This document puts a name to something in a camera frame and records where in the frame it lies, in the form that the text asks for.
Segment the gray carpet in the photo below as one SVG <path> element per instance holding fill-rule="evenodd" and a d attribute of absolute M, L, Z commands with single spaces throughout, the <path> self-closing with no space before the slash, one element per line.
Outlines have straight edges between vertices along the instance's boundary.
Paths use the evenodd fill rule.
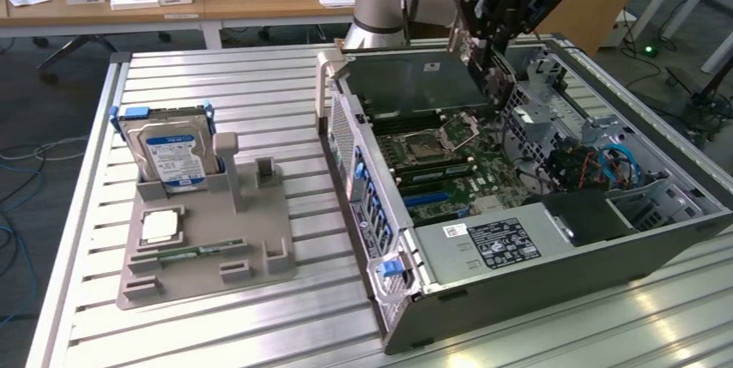
<path fill-rule="evenodd" d="M 661 24 L 679 1 L 667 1 L 655 19 L 657 25 Z M 632 12 L 640 14 L 648 3 L 649 0 L 632 0 L 629 6 Z M 675 38 L 679 51 L 663 51 L 655 62 L 660 66 L 681 66 L 705 84 L 711 76 L 703 74 L 697 68 L 726 40 L 733 28 L 732 23 L 733 20 L 728 16 L 701 5 Z M 330 38 L 342 37 L 346 32 L 344 25 L 326 26 L 325 29 Z M 705 32 L 697 33 L 696 29 L 704 29 Z M 318 42 L 316 27 L 276 27 L 270 32 L 270 41 L 262 41 L 258 38 L 258 30 L 229 31 L 225 45 L 233 47 Z M 640 45 L 656 34 L 656 31 L 649 27 Z M 109 38 L 121 51 L 181 51 L 205 48 L 199 32 L 179 31 L 171 35 L 174 41 L 170 44 L 161 42 L 155 33 L 115 35 Z M 50 40 L 53 48 L 57 48 L 69 41 L 69 38 L 50 38 Z M 9 43 L 9 39 L 0 40 L 0 49 Z M 86 46 L 55 66 L 54 72 L 61 77 L 61 83 L 51 87 L 37 79 L 35 72 L 37 65 L 51 52 L 53 49 L 37 48 L 30 39 L 18 39 L 15 47 L 0 55 L 0 148 L 25 143 L 53 142 L 69 136 L 85 135 L 90 130 L 107 70 L 109 53 L 97 45 Z M 653 71 L 652 67 L 633 61 L 617 50 L 600 52 L 596 59 L 623 82 L 629 82 Z M 640 82 L 635 85 L 635 89 L 660 99 L 671 95 L 664 75 Z M 727 96 L 733 93 L 733 75 L 727 80 L 723 93 Z M 733 158 L 731 158 L 733 149 L 728 146 L 730 138 L 731 133 L 727 131 L 718 137 L 716 142 L 708 144 L 705 151 L 731 172 L 733 171 Z M 65 147 L 59 154 L 77 152 L 81 145 Z M 15 166 L 34 167 L 37 163 L 37 160 L 29 160 Z M 39 295 L 26 311 L 31 314 L 29 319 L 13 322 L 0 329 L 0 367 L 3 368 L 23 366 L 29 356 L 37 326 L 33 314 L 39 312 L 53 271 L 79 165 L 81 159 L 49 162 L 45 169 L 45 188 L 22 208 L 9 214 L 15 229 L 29 244 L 39 279 Z M 25 180 L 26 175 L 29 174 L 0 170 L 0 197 Z M 0 268 L 9 256 L 9 249 L 0 250 Z M 0 314 L 7 315 L 17 310 L 29 296 L 29 289 L 29 271 L 21 258 L 9 275 L 0 279 Z"/>

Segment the hard drive label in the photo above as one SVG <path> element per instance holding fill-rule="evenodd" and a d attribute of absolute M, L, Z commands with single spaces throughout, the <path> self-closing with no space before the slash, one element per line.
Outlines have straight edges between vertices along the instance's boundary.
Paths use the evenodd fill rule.
<path fill-rule="evenodd" d="M 543 256 L 517 218 L 472 227 L 469 234 L 492 269 Z"/>
<path fill-rule="evenodd" d="M 194 135 L 159 136 L 149 138 L 146 143 L 161 181 L 171 192 L 189 190 L 191 185 L 205 181 L 202 159 L 194 154 Z"/>

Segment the motherboard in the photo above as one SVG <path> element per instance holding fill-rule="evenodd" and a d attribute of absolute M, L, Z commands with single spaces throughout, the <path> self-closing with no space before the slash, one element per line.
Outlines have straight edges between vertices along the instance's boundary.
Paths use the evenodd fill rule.
<path fill-rule="evenodd" d="M 528 200 L 529 190 L 497 145 L 496 124 L 477 110 L 436 111 L 408 120 L 377 121 L 374 127 L 416 226 L 513 208 Z"/>

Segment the aluminum workbench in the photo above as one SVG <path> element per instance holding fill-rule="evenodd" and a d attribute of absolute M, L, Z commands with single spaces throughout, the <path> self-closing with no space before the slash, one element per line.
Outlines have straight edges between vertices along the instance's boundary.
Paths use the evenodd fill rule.
<path fill-rule="evenodd" d="M 141 53 L 110 65 L 29 366 L 731 366 L 733 232 L 628 286 L 412 353 L 382 354 L 314 128 L 316 56 L 329 47 Z M 122 311 L 137 167 L 107 110 L 203 99 L 218 130 L 240 134 L 238 160 L 273 155 L 284 168 L 300 273 L 266 287 Z"/>

